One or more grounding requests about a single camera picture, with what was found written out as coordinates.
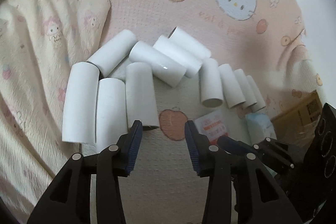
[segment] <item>white paper tube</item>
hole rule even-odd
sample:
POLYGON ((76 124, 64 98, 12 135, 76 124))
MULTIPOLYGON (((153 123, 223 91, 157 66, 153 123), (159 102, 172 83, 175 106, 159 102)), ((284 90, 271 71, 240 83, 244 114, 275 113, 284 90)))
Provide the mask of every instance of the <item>white paper tube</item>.
POLYGON ((117 144, 127 134, 125 84, 119 79, 105 78, 98 82, 96 110, 96 151, 117 144))
POLYGON ((201 102, 205 107, 218 107, 223 103, 223 90, 218 63, 212 58, 203 60, 199 71, 201 102))
POLYGON ((123 30, 96 51, 87 62, 96 65, 103 76, 107 77, 136 43, 136 36, 130 30, 123 30))
POLYGON ((143 41, 139 41, 129 54, 132 62, 144 62, 151 66, 153 74, 173 88, 178 85, 186 68, 168 56, 154 49, 143 41))
POLYGON ((220 65, 218 69, 222 79, 223 92, 227 106, 232 108, 244 103, 246 101, 244 94, 231 66, 229 64, 224 64, 220 65))
POLYGON ((95 143, 98 78, 99 70, 93 64, 72 66, 63 110, 64 142, 95 143))
POLYGON ((244 71, 242 69, 235 70, 235 76, 246 99, 246 101, 242 104, 242 107, 245 109, 249 106, 256 104, 257 99, 253 93, 249 81, 246 78, 244 71))
POLYGON ((159 128, 152 69, 148 64, 136 62, 126 67, 126 105, 128 128, 135 120, 142 122, 143 130, 159 128))
POLYGON ((202 61, 165 36, 160 36, 153 48, 167 55, 187 69, 185 75, 193 78, 202 66, 202 61))
POLYGON ((211 57, 211 51, 207 47, 179 27, 172 31, 169 39, 200 60, 211 57))
POLYGON ((257 103, 255 105, 253 105, 251 108, 252 108, 253 112, 257 112, 258 110, 261 110, 264 107, 266 107, 266 103, 264 101, 263 96, 260 93, 260 90, 258 89, 257 84, 253 80, 252 76, 248 75, 246 78, 249 81, 249 84, 250 84, 250 86, 251 86, 251 88, 253 90, 255 98, 257 99, 257 103))

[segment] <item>white flower print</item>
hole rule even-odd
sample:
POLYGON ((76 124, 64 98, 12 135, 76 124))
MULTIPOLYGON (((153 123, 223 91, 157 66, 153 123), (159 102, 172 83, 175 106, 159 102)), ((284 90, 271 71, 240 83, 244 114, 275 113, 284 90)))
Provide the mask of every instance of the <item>white flower print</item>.
POLYGON ((280 0, 269 0, 271 3, 271 8, 276 8, 280 0))
POLYGON ((301 23, 301 17, 297 17, 294 21, 295 24, 301 23))

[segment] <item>white cylinder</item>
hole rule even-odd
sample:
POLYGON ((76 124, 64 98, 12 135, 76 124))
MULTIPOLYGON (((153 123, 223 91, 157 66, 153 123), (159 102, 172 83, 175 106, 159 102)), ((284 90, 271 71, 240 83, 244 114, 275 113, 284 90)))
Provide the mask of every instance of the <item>white cylinder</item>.
POLYGON ((95 64, 103 76, 107 77, 136 43, 136 36, 130 30, 123 30, 96 51, 87 62, 95 64))
POLYGON ((117 144, 127 134, 125 84, 119 79, 105 78, 98 83, 96 110, 96 151, 117 144))
POLYGON ((142 122, 143 130, 160 127, 152 69, 148 64, 136 62, 126 67, 126 105, 128 128, 135 120, 142 122))
POLYGON ((144 62, 151 66, 153 74, 173 88, 178 85, 186 68, 168 56, 154 49, 143 41, 139 41, 129 54, 132 62, 144 62))
POLYGON ((175 27, 169 39, 200 60, 211 57, 211 51, 207 47, 179 27, 175 27))
POLYGON ((193 78, 202 66, 201 60, 163 35, 155 42, 153 48, 185 67, 185 75, 189 78, 193 78))
POLYGON ((232 108, 244 103, 246 101, 244 94, 231 66, 229 64, 224 64, 220 65, 218 69, 222 79, 223 92, 227 106, 232 108))
POLYGON ((72 66, 65 95, 62 141, 95 143, 99 70, 87 62, 72 66))
POLYGON ((253 105, 251 108, 252 108, 253 112, 257 112, 258 110, 261 110, 264 107, 266 107, 266 103, 264 101, 263 96, 260 93, 260 90, 258 89, 257 84, 253 80, 252 76, 248 75, 246 78, 249 81, 249 84, 250 84, 250 86, 251 86, 251 88, 253 90, 255 98, 257 99, 257 103, 255 105, 253 105))
POLYGON ((201 102, 205 107, 218 107, 223 103, 223 90, 218 63, 212 58, 203 60, 199 71, 201 102))
POLYGON ((242 104, 242 107, 245 109, 249 106, 256 104, 257 99, 253 93, 249 81, 246 78, 244 71, 242 69, 235 70, 235 76, 246 99, 246 101, 242 104))

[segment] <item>metal pin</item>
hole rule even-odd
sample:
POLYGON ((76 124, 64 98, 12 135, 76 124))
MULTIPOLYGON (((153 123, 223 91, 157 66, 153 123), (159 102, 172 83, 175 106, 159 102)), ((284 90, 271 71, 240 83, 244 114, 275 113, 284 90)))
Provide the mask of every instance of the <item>metal pin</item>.
POLYGON ((80 153, 73 154, 72 159, 73 160, 79 160, 82 157, 80 153))
POLYGON ((119 147, 118 147, 118 145, 116 145, 116 144, 113 144, 113 145, 110 145, 109 146, 109 150, 111 151, 111 152, 113 152, 113 151, 117 151, 119 149, 119 147))
POLYGON ((248 153, 246 156, 249 160, 255 160, 255 154, 248 153))
POLYGON ((217 152, 218 151, 218 146, 216 146, 216 145, 210 145, 209 146, 209 150, 212 151, 212 152, 217 152))

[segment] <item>white surface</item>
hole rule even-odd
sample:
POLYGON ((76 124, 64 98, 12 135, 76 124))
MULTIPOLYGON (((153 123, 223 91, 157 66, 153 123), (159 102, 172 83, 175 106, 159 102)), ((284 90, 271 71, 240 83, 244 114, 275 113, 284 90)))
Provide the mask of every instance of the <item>white surface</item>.
POLYGON ((233 108, 246 101, 236 76, 229 64, 218 67, 227 106, 233 108))
POLYGON ((129 54, 129 59, 132 62, 149 64, 153 74, 173 88, 180 83, 186 72, 185 67, 143 41, 135 44, 129 54))
POLYGON ((125 84, 119 79, 102 79, 98 82, 97 95, 97 153, 116 144, 124 134, 127 134, 125 84))
POLYGON ((314 67, 323 80, 327 102, 336 106, 336 1, 296 0, 307 32, 305 44, 314 67))
POLYGON ((95 143, 98 68, 87 62, 72 66, 64 102, 62 141, 95 143))
POLYGON ((126 104, 128 128, 135 120, 144 130, 160 127, 151 67, 136 62, 126 67, 126 104))
POLYGON ((260 90, 259 90, 256 82, 252 78, 252 76, 248 75, 247 76, 247 80, 249 81, 250 86, 251 86, 251 88, 253 90, 253 93, 254 93, 254 95, 255 95, 255 97, 257 99, 257 103, 255 105, 253 105, 251 108, 252 108, 253 112, 257 112, 258 110, 261 110, 264 107, 266 107, 266 104, 265 104, 263 96, 261 95, 260 90))
POLYGON ((212 58, 203 60, 199 71, 201 102, 205 107, 218 107, 223 103, 223 90, 218 62, 212 58))
POLYGON ((246 102, 242 104, 242 107, 245 109, 251 105, 254 105, 257 103, 257 99, 253 93, 253 90, 246 78, 246 75, 242 69, 235 70, 235 76, 237 78, 237 81, 241 87, 241 91, 244 94, 244 97, 246 99, 246 102))
POLYGON ((201 60, 211 57, 207 47, 179 27, 175 28, 169 39, 201 60))
POLYGON ((185 67, 187 69, 185 75, 189 78, 193 78, 202 66, 201 60, 180 47, 178 44, 173 43, 164 35, 159 37, 153 48, 185 67))
POLYGON ((130 30, 123 30, 96 51, 88 62, 95 64, 104 77, 129 54, 137 38, 130 30))

